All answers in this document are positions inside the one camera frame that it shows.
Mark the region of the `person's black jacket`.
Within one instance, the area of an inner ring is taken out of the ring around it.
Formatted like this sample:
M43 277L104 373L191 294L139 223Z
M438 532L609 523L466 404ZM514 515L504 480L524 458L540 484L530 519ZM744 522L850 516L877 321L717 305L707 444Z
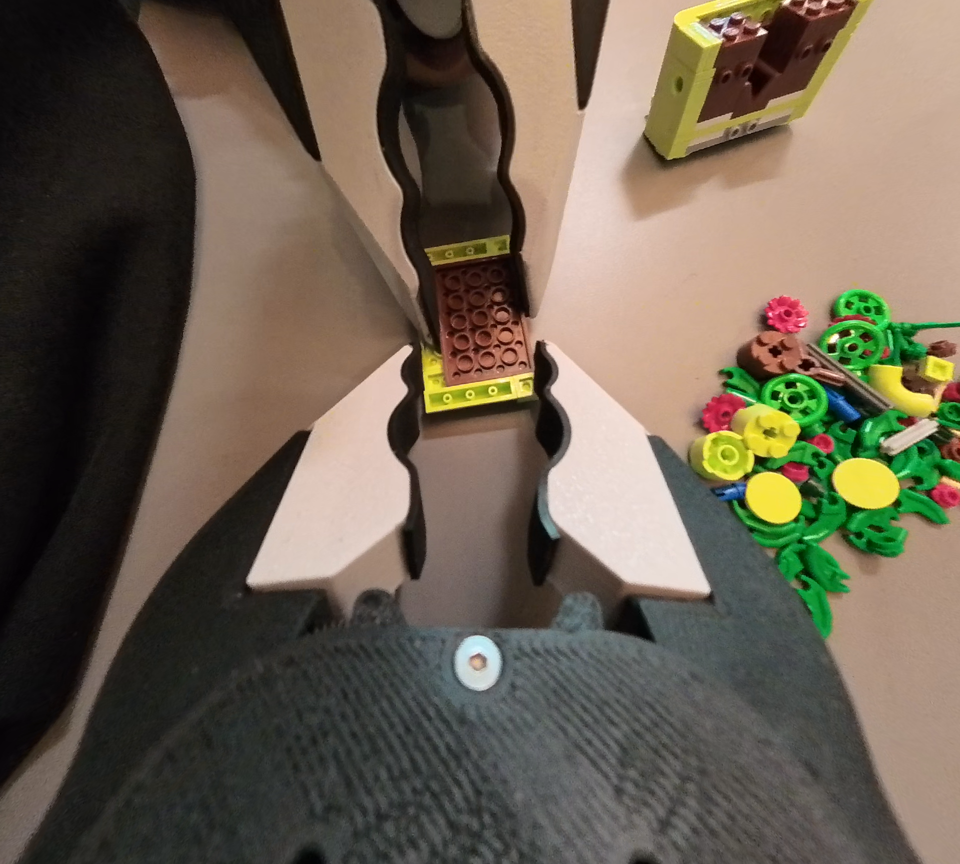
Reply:
M181 349L195 173L122 0L2 0L1 775L60 718Z

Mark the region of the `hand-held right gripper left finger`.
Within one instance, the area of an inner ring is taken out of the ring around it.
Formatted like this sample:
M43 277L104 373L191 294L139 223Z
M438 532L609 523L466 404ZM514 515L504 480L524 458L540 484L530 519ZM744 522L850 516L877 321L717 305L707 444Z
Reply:
M312 426L246 577L257 592L322 590L348 614L366 590L419 579L426 521L410 451L419 348L400 348Z

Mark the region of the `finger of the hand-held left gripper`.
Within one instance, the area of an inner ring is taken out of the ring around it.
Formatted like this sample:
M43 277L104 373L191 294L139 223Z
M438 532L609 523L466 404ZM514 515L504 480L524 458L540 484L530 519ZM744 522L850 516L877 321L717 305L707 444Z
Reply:
M414 233L419 190L402 154L400 100L375 0L279 0L319 160L351 223L419 337L436 342L436 306Z
M479 48L507 92L509 181L524 215L530 314L544 300L583 126L571 0L470 0Z

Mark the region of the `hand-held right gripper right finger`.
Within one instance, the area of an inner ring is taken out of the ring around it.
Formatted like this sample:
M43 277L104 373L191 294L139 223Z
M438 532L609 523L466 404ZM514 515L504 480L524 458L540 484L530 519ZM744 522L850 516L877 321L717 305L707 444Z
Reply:
M648 432L557 345L536 343L530 519L535 585L601 601L702 600L712 590Z

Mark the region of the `lime and brown toy panel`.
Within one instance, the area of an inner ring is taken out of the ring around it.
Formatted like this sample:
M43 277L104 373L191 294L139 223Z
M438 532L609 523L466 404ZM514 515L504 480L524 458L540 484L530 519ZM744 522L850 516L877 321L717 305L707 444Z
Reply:
M422 346L427 414L535 398L518 274L507 234L428 247L438 350Z

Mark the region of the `pile of small toy pieces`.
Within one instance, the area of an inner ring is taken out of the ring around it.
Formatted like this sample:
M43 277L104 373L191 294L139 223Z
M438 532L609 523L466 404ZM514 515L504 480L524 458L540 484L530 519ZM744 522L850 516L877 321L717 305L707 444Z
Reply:
M779 295L762 328L720 370L687 461L772 553L823 638L831 597L850 575L825 541L872 557L906 549L906 516L946 525L958 511L958 321L895 319L881 295L855 287L805 340L810 312Z

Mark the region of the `lime toy brick pot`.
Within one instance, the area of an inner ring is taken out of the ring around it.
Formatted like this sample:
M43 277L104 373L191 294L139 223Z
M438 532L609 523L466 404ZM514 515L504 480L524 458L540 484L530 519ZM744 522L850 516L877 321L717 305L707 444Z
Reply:
M714 0L674 19L644 128L663 159L803 116L873 0Z

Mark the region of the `person's left hand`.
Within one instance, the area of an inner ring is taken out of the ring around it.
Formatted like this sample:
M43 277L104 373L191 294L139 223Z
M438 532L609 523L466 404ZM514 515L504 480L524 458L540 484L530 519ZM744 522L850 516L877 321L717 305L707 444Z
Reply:
M462 33L448 39L416 33L407 42L404 55L408 80L426 88L452 86L474 69Z

